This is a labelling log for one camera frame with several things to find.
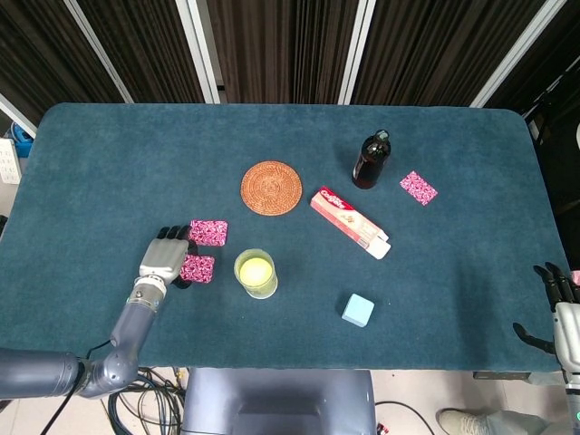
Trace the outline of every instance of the black cable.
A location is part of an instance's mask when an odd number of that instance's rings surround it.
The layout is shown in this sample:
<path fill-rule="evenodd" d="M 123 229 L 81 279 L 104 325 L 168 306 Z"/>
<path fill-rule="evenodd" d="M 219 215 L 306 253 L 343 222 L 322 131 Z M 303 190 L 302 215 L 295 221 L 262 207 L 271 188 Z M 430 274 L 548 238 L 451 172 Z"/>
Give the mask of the black cable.
<path fill-rule="evenodd" d="M 110 342 L 111 342 L 111 340 L 107 340 L 105 343 L 101 343 L 98 346 L 92 347 L 91 349 L 89 349 L 89 352 L 87 352 L 87 356 L 85 356 L 84 359 L 88 360 L 89 358 L 91 358 L 92 351 L 96 351 L 97 349 L 101 349 L 102 347 L 105 347 Z"/>
<path fill-rule="evenodd" d="M 79 388 L 79 384 L 81 383 L 81 379 L 82 379 L 83 375 L 84 375 L 84 365 L 79 364 L 79 372 L 76 374 L 76 379 L 74 380 L 74 384 L 72 385 L 71 390 L 68 392 L 68 394 L 64 398 L 63 403 L 61 403 L 61 406 L 59 406 L 58 410 L 56 410 L 56 412 L 53 414 L 50 421 L 48 423 L 46 423 L 46 426 L 44 426 L 44 429 L 41 432 L 41 435 L 46 435 L 48 433 L 48 431 L 50 430 L 50 428 L 53 426 L 56 419 L 58 419 L 58 416 L 61 415 L 61 412 L 63 412 L 64 407 L 69 402 L 69 400 L 72 398 L 72 396 L 76 393 L 76 389 Z"/>
<path fill-rule="evenodd" d="M 139 393 L 136 411 L 134 411 L 127 400 L 125 394 L 131 392 Z M 143 413 L 143 400 L 148 392 L 154 392 L 158 405 L 159 420 L 154 421 L 147 418 Z M 117 405 L 118 401 L 127 411 L 140 419 L 141 426 L 146 434 L 150 434 L 148 424 L 159 427 L 163 435 L 179 434 L 181 430 L 181 408 L 185 404 L 185 390 L 171 381 L 165 379 L 159 373 L 149 368 L 139 368 L 137 380 L 125 388 L 123 391 L 115 392 L 109 396 L 109 420 L 111 426 L 118 435 L 131 435 L 126 426 L 122 423 Z"/>
<path fill-rule="evenodd" d="M 102 401 L 102 399 L 100 399 L 99 402 L 101 403 L 102 410 L 104 411 L 105 415 L 107 416 L 107 420 L 109 421 L 109 423 L 111 423 L 111 416 L 109 415 L 109 412 L 107 411 L 107 407 L 105 406 L 104 401 Z"/>
<path fill-rule="evenodd" d="M 415 410 L 414 408 L 412 408 L 411 406 L 409 406 L 406 403 L 403 403 L 401 401 L 377 401 L 374 406 L 379 406 L 379 405 L 399 405 L 402 406 L 403 408 L 407 408 L 410 411 L 413 411 L 415 413 L 415 415 L 417 415 L 417 417 L 420 418 L 420 420 L 423 422 L 423 424 L 425 424 L 425 426 L 427 427 L 427 429 L 429 430 L 429 432 L 431 433 L 431 435 L 435 435 L 435 432 L 433 431 L 433 429 L 431 428 L 431 426 L 429 425 L 429 423 L 423 418 L 422 415 L 419 414 L 419 412 L 417 410 Z"/>
<path fill-rule="evenodd" d="M 173 369 L 173 375 L 175 376 L 175 382 L 178 387 L 183 388 L 181 385 L 181 373 L 179 372 L 179 367 L 171 367 Z"/>

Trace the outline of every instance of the patterned card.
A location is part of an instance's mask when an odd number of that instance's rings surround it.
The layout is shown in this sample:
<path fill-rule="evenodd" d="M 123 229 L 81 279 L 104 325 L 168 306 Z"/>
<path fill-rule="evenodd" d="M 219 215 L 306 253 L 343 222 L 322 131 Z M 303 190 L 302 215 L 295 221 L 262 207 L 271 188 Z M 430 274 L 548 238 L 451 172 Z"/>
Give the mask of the patterned card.
<path fill-rule="evenodd" d="M 215 262 L 213 256 L 186 256 L 180 275 L 188 281 L 207 284 L 214 275 Z"/>
<path fill-rule="evenodd" d="M 412 171 L 411 174 L 402 179 L 399 184 L 423 206 L 429 204 L 437 196 L 437 190 L 422 179 L 415 171 Z"/>
<path fill-rule="evenodd" d="M 225 220 L 192 220 L 189 239 L 203 247 L 222 247 L 226 244 Z"/>

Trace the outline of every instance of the robot finger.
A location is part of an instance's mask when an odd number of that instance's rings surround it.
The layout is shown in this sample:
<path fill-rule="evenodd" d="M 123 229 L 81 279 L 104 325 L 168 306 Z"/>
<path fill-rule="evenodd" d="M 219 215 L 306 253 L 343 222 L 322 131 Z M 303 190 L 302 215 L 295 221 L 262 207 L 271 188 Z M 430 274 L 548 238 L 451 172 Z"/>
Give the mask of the robot finger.
<path fill-rule="evenodd" d="M 169 230 L 169 233 L 167 233 L 167 238 L 175 238 L 175 236 L 178 234 L 179 231 L 179 226 L 175 226 L 175 227 L 171 227 L 171 229 Z"/>
<path fill-rule="evenodd" d="M 193 283 L 193 281 L 183 279 L 181 276 L 178 276 L 172 282 L 172 284 L 177 288 L 188 288 L 191 285 L 191 283 Z"/>
<path fill-rule="evenodd" d="M 574 281 L 568 278 L 568 284 L 570 284 L 570 288 L 572 289 L 572 294 L 574 295 L 574 299 L 576 300 L 577 304 L 580 304 L 580 286 L 576 285 Z"/>
<path fill-rule="evenodd" d="M 159 233 L 157 234 L 157 238 L 165 238 L 168 231 L 169 231 L 169 227 L 163 227 L 162 229 L 159 230 Z"/>
<path fill-rule="evenodd" d="M 535 337 L 534 335 L 530 335 L 524 326 L 521 324 L 512 324 L 514 331 L 517 334 L 517 337 L 527 345 L 534 346 L 537 349 L 544 351 L 546 353 L 556 354 L 556 349 L 552 342 L 548 342 L 546 340 L 542 340 L 540 338 Z"/>
<path fill-rule="evenodd" d="M 553 265 L 552 263 L 546 263 L 546 268 L 554 276 L 562 299 L 564 299 L 566 302 L 569 302 L 570 304 L 576 302 L 574 294 L 572 293 L 572 288 L 570 287 L 570 283 L 568 282 L 568 278 L 566 278 L 564 275 L 564 272 L 562 272 L 558 266 Z"/>
<path fill-rule="evenodd" d="M 184 225 L 178 232 L 178 239 L 179 240 L 188 240 L 189 233 L 191 232 L 191 227 L 189 225 Z"/>
<path fill-rule="evenodd" d="M 555 313 L 556 304 L 558 302 L 562 302 L 562 296 L 560 294 L 560 290 L 558 289 L 558 284 L 556 283 L 552 273 L 548 270 L 545 270 L 543 267 L 534 266 L 534 271 L 542 278 L 544 286 L 546 287 L 546 295 L 547 300 L 550 303 L 550 310 L 552 310 L 552 313 Z"/>
<path fill-rule="evenodd" d="M 198 254 L 198 245 L 193 240 L 189 240 L 188 255 L 196 256 Z"/>

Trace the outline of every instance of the woven coaster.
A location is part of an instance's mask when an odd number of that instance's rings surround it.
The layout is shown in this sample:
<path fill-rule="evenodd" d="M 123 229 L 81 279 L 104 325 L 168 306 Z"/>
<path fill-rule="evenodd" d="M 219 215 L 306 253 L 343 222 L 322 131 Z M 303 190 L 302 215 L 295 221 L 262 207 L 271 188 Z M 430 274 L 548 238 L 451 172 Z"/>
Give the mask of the woven coaster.
<path fill-rule="evenodd" d="M 262 161 L 246 172 L 240 193 L 257 214 L 278 216 L 296 207 L 302 196 L 302 183 L 288 165 Z"/>

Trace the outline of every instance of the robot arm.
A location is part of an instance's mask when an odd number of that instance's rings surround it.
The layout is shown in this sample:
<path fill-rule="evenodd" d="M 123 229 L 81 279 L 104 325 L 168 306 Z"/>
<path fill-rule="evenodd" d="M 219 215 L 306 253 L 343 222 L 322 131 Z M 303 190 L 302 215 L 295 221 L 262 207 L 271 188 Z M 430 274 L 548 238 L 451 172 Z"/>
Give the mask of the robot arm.
<path fill-rule="evenodd" d="M 98 398 L 122 390 L 137 377 L 138 358 L 167 285 L 185 288 L 179 277 L 187 253 L 189 226 L 164 227 L 151 241 L 139 267 L 139 277 L 111 333 L 112 350 L 99 361 L 72 353 L 0 349 L 0 399 L 46 397 L 75 393 Z"/>
<path fill-rule="evenodd" d="M 570 419 L 575 435 L 580 435 L 580 287 L 555 265 L 534 266 L 546 286 L 546 295 L 554 319 L 554 343 L 529 335 L 514 324 L 519 338 L 529 345 L 556 355 L 562 366 Z"/>

